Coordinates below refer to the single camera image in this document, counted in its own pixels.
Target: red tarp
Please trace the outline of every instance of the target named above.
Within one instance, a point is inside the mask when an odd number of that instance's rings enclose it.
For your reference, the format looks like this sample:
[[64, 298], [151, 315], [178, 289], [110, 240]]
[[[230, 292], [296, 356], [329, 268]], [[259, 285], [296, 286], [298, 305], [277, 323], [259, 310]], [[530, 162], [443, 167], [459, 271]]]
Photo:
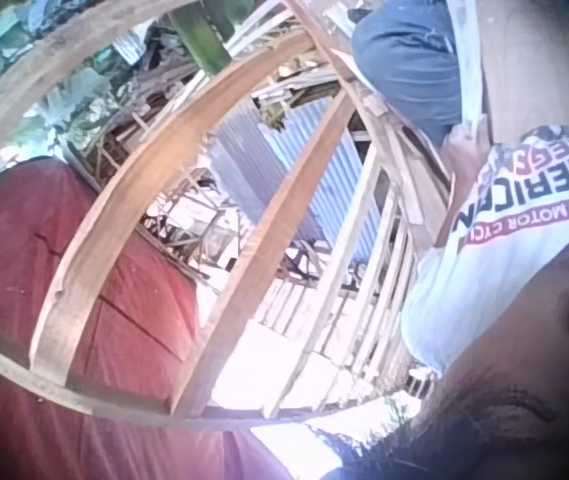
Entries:
[[[56, 160], [0, 175], [0, 332], [24, 349], [60, 258], [94, 198]], [[95, 304], [72, 372], [165, 398], [198, 332], [195, 290], [134, 234]], [[0, 478], [291, 477], [250, 432], [178, 433], [85, 416], [0, 376]]]

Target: leg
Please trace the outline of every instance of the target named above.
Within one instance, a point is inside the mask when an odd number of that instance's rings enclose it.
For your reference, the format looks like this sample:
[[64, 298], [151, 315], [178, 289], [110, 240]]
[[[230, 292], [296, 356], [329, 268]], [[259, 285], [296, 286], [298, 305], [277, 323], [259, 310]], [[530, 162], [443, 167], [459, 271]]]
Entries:
[[440, 147], [462, 121], [455, 36], [445, 0], [389, 0], [358, 23], [358, 68], [384, 99]]

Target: white t-shirt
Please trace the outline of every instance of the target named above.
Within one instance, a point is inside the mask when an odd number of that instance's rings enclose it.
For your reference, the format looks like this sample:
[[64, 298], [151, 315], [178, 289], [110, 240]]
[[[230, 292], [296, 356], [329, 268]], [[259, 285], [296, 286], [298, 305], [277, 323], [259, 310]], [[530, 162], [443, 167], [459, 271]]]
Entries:
[[442, 375], [569, 244], [569, 129], [494, 147], [443, 249], [418, 265], [402, 311], [412, 355]]

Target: corrugated metal sheet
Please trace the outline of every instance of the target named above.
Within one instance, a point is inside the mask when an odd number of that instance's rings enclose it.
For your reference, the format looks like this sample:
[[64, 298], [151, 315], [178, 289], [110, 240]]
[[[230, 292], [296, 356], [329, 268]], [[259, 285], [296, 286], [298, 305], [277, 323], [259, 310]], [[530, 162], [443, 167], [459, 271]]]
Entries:
[[[287, 115], [281, 132], [263, 124], [250, 100], [244, 100], [219, 126], [209, 156], [220, 185], [246, 216], [257, 223], [282, 180], [317, 129], [329, 99], [296, 108]], [[362, 171], [351, 136], [344, 134], [322, 178], [296, 238], [326, 240], [333, 246], [346, 216]], [[354, 259], [368, 260], [379, 224], [379, 212], [371, 209]]]
[[[249, 99], [240, 102], [215, 132], [209, 152], [211, 169], [222, 188], [257, 224], [288, 169], [262, 135], [259, 111]], [[298, 240], [325, 240], [312, 214], [306, 215], [297, 232]]]
[[[293, 109], [284, 122], [286, 128], [281, 132], [260, 125], [264, 138], [287, 170], [293, 167], [317, 130], [329, 103], [330, 99], [323, 98]], [[361, 172], [359, 154], [353, 139], [345, 132], [311, 203], [311, 210], [331, 246], [335, 245]], [[370, 257], [379, 221], [379, 211], [377, 208], [371, 209], [355, 250], [356, 261], [366, 261]]]

